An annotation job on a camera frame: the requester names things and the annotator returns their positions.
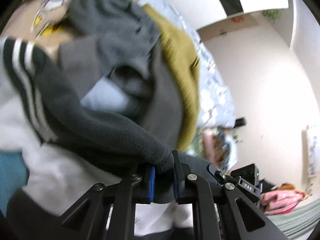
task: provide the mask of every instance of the round silver bolt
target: round silver bolt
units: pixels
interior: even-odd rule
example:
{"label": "round silver bolt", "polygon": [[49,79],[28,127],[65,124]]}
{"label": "round silver bolt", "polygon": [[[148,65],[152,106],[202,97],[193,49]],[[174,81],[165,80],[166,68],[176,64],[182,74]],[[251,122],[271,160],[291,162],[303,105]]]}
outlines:
{"label": "round silver bolt", "polygon": [[102,183],[96,183],[96,184],[93,185],[93,189],[97,190],[97,191],[98,190],[102,190],[103,187],[104,187],[104,185]]}
{"label": "round silver bolt", "polygon": [[138,180],[138,179],[140,179],[141,177],[138,175],[138,174],[132,174],[131,175],[131,179],[133,179],[133,180]]}
{"label": "round silver bolt", "polygon": [[233,190],[235,188],[235,185],[230,183],[230,182],[228,182],[228,183],[225,184],[225,187],[228,190]]}
{"label": "round silver bolt", "polygon": [[197,177],[196,174],[189,174],[189,175],[187,176],[187,178],[188,178],[189,180],[196,180],[198,177]]}

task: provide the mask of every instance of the white garment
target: white garment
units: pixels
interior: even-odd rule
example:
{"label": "white garment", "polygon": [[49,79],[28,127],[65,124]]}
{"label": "white garment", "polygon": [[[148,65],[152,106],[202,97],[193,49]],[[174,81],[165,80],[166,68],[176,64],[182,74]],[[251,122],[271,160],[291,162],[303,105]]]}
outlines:
{"label": "white garment", "polygon": [[[73,152],[56,145],[40,144],[23,111],[20,96],[4,69],[3,43],[4,40],[0,39],[0,150],[22,152],[30,171],[23,190],[44,210],[59,216],[93,184],[111,185],[120,179],[94,167]],[[181,212],[182,207],[174,206],[176,203],[138,204],[135,235],[166,231],[173,225],[192,227],[192,212],[183,211],[181,216],[176,212]]]}

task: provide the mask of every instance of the light blue fabric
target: light blue fabric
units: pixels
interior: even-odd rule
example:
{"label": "light blue fabric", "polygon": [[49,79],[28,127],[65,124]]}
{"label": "light blue fabric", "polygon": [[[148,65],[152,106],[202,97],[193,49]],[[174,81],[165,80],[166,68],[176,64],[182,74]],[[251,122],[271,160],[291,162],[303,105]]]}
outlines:
{"label": "light blue fabric", "polygon": [[0,152],[0,209],[4,216],[10,197],[26,183],[27,168],[21,152]]}
{"label": "light blue fabric", "polygon": [[268,218],[289,238],[296,239],[315,228],[320,220],[320,199],[295,208],[288,214]]}
{"label": "light blue fabric", "polygon": [[184,30],[192,40],[200,59],[200,112],[198,126],[233,127],[236,121],[235,107],[229,88],[224,84],[212,54],[201,41],[197,31],[180,13],[165,0],[140,0],[141,6],[149,4],[177,28]]}
{"label": "light blue fabric", "polygon": [[126,94],[109,78],[101,78],[81,100],[81,105],[94,111],[107,111],[138,118],[143,115],[146,103]]}

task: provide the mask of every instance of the mustard yellow garment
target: mustard yellow garment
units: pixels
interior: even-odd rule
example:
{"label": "mustard yellow garment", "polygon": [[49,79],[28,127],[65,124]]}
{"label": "mustard yellow garment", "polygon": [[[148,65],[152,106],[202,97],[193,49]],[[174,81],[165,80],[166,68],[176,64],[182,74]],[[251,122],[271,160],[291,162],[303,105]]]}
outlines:
{"label": "mustard yellow garment", "polygon": [[199,58],[189,36],[150,5],[143,6],[160,30],[160,41],[164,56],[180,89],[184,115],[178,139],[178,149],[184,151],[192,142],[199,113]]}

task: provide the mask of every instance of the white stripe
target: white stripe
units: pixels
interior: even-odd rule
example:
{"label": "white stripe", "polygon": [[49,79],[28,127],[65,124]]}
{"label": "white stripe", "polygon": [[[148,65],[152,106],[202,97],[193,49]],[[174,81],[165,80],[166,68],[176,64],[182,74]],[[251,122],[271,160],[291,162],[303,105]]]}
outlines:
{"label": "white stripe", "polygon": [[[34,48],[33,42],[28,42],[26,47],[26,52],[24,55],[24,64],[26,66],[26,70],[29,72],[29,74],[34,77],[36,68],[32,61],[32,52]],[[51,141],[56,141],[58,139],[58,136],[51,130],[49,124],[46,121],[44,111],[43,111],[43,104],[41,99],[41,93],[39,89],[36,87],[36,113],[38,116],[39,123],[41,124],[41,127],[44,129],[46,134],[49,136],[49,139]]]}
{"label": "white stripe", "polygon": [[24,64],[26,65],[26,70],[30,73],[32,77],[35,75],[35,68],[32,63],[32,51],[33,51],[34,43],[28,42],[26,47],[26,52],[24,54]]}
{"label": "white stripe", "polygon": [[48,141],[49,140],[48,135],[42,132],[40,124],[36,118],[31,83],[29,81],[28,76],[22,70],[22,66],[19,61],[21,43],[22,43],[21,39],[17,39],[16,42],[14,43],[13,52],[12,52],[12,66],[13,66],[13,69],[14,69],[16,75],[19,77],[19,79],[24,87],[24,90],[26,92],[27,100],[28,100],[28,109],[29,109],[29,114],[30,114],[32,125],[37,130],[37,132],[44,138],[44,140]]}

